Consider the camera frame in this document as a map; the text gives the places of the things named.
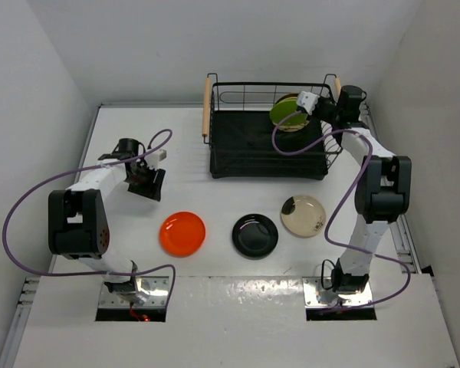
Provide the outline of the beige floral plate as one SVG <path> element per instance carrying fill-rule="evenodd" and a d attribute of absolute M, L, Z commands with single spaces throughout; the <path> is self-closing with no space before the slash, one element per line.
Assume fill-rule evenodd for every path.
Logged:
<path fill-rule="evenodd" d="M 277 111 L 274 113 L 274 117 L 271 118 L 272 122 L 277 125 L 285 117 L 288 117 L 294 113 L 297 109 L 297 94 L 288 94 L 283 96 L 280 100 L 277 101 Z M 286 132 L 292 133 L 298 130 L 301 130 L 309 124 L 308 115 L 301 113 L 295 117 L 290 118 L 286 122 L 282 123 L 279 126 L 279 129 Z"/>

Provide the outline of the brown yellow patterned plate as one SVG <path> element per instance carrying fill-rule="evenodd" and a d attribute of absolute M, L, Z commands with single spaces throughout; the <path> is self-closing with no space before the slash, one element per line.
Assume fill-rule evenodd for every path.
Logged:
<path fill-rule="evenodd" d="M 295 93 L 295 94 L 286 94 L 281 99 L 282 100 L 286 100 L 286 99 L 289 99 L 289 98 L 295 98 L 296 99 L 298 97 L 298 95 L 299 95 L 299 93 L 298 94 L 297 93 Z"/>

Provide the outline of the lime green plate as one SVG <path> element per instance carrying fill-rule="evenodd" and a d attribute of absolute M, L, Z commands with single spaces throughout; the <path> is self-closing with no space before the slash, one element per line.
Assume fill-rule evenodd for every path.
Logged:
<path fill-rule="evenodd" d="M 270 113 L 271 122 L 274 124 L 279 124 L 284 118 L 289 117 L 291 114 L 297 112 L 297 105 L 296 105 L 295 98 L 289 98 L 286 100 L 281 100 L 280 102 L 276 103 Z M 301 125 L 307 121 L 307 115 L 305 113 L 299 113 L 293 117 L 289 117 L 282 126 L 291 127 Z"/>

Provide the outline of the orange plate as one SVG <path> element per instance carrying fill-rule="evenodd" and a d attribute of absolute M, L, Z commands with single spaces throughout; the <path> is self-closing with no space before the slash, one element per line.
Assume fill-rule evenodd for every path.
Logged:
<path fill-rule="evenodd" d="M 177 257 L 189 257 L 196 253 L 205 241 L 203 220 L 193 212 L 176 212 L 166 218 L 159 230 L 159 242 L 165 253 Z"/>

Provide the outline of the cream plate with black patch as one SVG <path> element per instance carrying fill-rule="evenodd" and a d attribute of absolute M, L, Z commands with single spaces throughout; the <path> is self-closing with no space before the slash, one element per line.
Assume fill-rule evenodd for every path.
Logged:
<path fill-rule="evenodd" d="M 281 222 L 300 238 L 318 235 L 327 222 L 322 204 L 310 195 L 293 195 L 281 207 Z"/>

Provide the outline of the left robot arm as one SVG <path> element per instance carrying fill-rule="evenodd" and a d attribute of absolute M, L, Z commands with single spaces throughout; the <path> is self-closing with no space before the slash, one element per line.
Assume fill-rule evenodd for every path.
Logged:
<path fill-rule="evenodd" d="M 166 171 L 159 164 L 166 151 L 158 149 L 137 159 L 142 143 L 120 139 L 111 153 L 98 159 L 100 167 L 65 190 L 48 196 L 48 245 L 52 254 L 79 261 L 101 272 L 111 294 L 141 306 L 150 297 L 149 286 L 135 276 L 137 265 L 110 243 L 104 200 L 122 182 L 128 191 L 154 201 L 161 200 Z"/>

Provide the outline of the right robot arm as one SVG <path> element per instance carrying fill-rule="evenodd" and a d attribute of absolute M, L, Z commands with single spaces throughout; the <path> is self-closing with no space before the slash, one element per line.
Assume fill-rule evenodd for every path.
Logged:
<path fill-rule="evenodd" d="M 360 105 L 366 92 L 353 85 L 337 86 L 338 99 L 319 98 L 311 115 L 329 123 L 331 136 L 358 163 L 348 195 L 354 196 L 357 213 L 353 233 L 342 247 L 326 291 L 359 294 L 370 278 L 371 261 L 383 234 L 409 207 L 412 161 L 381 145 L 360 122 Z"/>

